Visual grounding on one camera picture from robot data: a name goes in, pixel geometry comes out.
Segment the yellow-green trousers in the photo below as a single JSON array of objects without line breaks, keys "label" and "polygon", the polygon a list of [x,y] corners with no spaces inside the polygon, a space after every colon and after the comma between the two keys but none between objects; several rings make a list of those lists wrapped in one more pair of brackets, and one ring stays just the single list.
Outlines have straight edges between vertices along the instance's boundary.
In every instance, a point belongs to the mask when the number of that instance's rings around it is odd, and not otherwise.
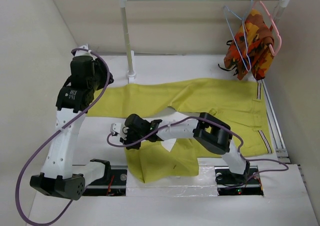
[{"label": "yellow-green trousers", "polygon": [[[266,103],[259,82],[194,79],[158,85],[128,84],[108,88],[89,110],[90,117],[153,117],[167,107],[180,113],[207,112],[238,135],[245,157],[271,154]],[[214,158],[194,139],[178,139],[171,151],[161,143],[143,142],[125,151],[130,173],[143,183],[169,176],[197,176],[199,158]]]}]

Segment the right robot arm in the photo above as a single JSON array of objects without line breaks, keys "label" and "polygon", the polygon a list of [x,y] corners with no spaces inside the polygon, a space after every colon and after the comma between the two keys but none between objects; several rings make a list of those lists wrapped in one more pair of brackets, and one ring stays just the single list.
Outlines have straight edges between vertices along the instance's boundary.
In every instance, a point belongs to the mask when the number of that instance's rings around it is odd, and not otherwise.
[{"label": "right robot arm", "polygon": [[235,185],[245,183],[250,175],[250,163],[238,152],[233,142],[231,127],[206,112],[178,122],[161,119],[147,121],[137,114],[131,114],[120,125],[120,133],[119,141],[127,149],[139,149],[143,140],[157,142],[194,139],[208,152],[222,157]]}]

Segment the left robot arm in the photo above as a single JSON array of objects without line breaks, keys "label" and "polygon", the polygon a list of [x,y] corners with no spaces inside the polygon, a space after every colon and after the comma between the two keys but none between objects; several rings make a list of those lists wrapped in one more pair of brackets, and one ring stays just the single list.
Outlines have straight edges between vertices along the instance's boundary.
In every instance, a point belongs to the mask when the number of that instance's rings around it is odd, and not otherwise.
[{"label": "left robot arm", "polygon": [[111,180],[109,161],[92,159],[81,172],[74,173],[73,156],[85,109],[93,101],[95,91],[113,80],[107,77],[102,60],[90,55],[74,56],[70,71],[56,101],[55,128],[60,133],[50,145],[40,174],[31,177],[30,186],[47,196],[78,200],[92,182],[106,184]]}]

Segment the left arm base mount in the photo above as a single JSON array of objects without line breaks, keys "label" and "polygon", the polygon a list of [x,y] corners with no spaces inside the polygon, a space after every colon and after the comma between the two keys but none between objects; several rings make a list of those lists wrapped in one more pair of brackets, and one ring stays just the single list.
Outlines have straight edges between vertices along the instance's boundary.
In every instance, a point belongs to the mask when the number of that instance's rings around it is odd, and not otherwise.
[{"label": "left arm base mount", "polygon": [[112,166],[109,179],[98,179],[87,186],[83,196],[126,196],[128,168]]}]

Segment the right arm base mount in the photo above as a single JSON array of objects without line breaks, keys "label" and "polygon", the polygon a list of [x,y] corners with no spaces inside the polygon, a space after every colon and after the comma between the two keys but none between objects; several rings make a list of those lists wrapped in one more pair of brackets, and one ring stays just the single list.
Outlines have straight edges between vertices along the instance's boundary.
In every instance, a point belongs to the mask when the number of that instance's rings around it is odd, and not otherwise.
[{"label": "right arm base mount", "polygon": [[239,174],[231,173],[227,166],[217,166],[214,172],[218,196],[264,196],[260,176],[252,177],[258,172],[257,166],[250,167],[248,180]]}]

